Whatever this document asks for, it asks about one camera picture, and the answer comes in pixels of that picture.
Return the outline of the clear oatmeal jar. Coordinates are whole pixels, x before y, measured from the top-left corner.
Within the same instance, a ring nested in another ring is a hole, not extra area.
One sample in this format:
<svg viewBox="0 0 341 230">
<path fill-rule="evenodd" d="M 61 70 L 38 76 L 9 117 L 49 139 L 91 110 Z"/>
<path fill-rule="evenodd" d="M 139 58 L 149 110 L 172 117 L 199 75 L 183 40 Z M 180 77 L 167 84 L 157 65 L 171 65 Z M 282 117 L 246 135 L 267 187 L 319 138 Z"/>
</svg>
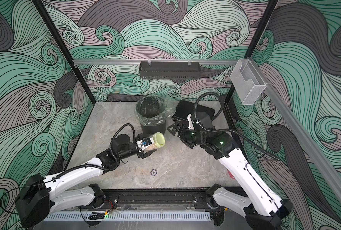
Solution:
<svg viewBox="0 0 341 230">
<path fill-rule="evenodd" d="M 146 152 L 146 151 L 150 151 L 150 150 L 155 150 L 155 149 L 159 149 L 159 148 L 157 148 L 157 147 L 155 146 L 155 144 L 152 144 L 151 146 L 149 146 L 148 148 L 145 149 L 145 152 Z"/>
</svg>

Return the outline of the light green jar lid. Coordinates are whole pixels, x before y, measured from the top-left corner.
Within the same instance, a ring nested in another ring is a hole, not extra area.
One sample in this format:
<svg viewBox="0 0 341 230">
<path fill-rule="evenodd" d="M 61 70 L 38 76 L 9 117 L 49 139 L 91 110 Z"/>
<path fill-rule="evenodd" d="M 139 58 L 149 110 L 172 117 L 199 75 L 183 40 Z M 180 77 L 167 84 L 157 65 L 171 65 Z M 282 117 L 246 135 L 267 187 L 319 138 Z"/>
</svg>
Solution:
<svg viewBox="0 0 341 230">
<path fill-rule="evenodd" d="M 157 148 L 162 148 L 165 146 L 166 140 L 162 133 L 157 132 L 153 134 L 154 144 Z"/>
</svg>

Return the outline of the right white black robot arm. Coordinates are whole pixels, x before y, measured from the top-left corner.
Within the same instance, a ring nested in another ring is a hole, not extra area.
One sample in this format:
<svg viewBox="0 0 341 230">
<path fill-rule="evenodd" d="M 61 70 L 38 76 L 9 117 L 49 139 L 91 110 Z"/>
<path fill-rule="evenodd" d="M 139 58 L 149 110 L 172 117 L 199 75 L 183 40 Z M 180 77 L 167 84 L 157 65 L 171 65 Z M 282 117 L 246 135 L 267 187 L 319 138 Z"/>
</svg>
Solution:
<svg viewBox="0 0 341 230">
<path fill-rule="evenodd" d="M 246 196 L 220 185 L 207 190 L 210 206 L 225 207 L 244 217 L 253 230 L 280 230 L 293 204 L 282 199 L 261 179 L 245 158 L 236 141 L 230 136 L 231 129 L 216 129 L 205 112 L 188 114 L 186 119 L 172 118 L 174 124 L 167 130 L 189 148 L 200 146 L 219 161 L 238 181 Z"/>
</svg>

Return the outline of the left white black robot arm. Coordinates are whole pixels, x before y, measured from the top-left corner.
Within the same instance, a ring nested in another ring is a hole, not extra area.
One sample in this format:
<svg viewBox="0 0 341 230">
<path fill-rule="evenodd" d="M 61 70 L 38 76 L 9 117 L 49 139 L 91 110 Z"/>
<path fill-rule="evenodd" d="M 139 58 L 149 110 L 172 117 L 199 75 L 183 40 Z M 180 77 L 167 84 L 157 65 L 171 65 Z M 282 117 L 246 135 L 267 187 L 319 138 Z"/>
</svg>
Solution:
<svg viewBox="0 0 341 230">
<path fill-rule="evenodd" d="M 97 184 L 77 190 L 71 188 L 114 171 L 125 158 L 137 155 L 144 159 L 164 145 L 165 138 L 160 132 L 139 134 L 134 141 L 128 135 L 121 134 L 111 140 L 108 149 L 82 165 L 45 177 L 39 173 L 31 176 L 15 200 L 22 227 L 33 227 L 49 214 L 76 206 L 100 208 L 104 204 L 105 194 Z"/>
</svg>

